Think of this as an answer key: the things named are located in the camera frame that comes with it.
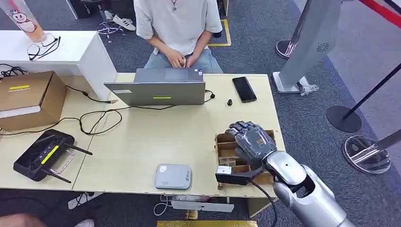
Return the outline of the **person's right hand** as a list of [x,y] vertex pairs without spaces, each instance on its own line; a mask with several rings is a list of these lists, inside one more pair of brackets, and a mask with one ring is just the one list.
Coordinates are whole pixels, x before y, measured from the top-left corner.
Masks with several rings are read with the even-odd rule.
[[180,52],[169,48],[165,51],[164,55],[168,58],[173,68],[185,67],[185,57]]

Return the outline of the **person's left hand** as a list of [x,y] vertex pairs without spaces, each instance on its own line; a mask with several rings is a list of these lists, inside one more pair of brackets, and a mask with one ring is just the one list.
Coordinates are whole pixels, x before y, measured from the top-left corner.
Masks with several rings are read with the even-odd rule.
[[199,56],[200,55],[198,53],[187,55],[185,57],[185,67],[190,68],[198,60]]

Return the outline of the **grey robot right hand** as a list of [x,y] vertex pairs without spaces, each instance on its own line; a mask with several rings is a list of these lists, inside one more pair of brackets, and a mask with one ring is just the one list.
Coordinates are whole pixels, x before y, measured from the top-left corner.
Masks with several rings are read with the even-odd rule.
[[239,146],[235,149],[236,154],[246,161],[252,170],[260,168],[264,159],[277,151],[274,140],[261,126],[252,121],[232,123],[226,133],[234,136]]

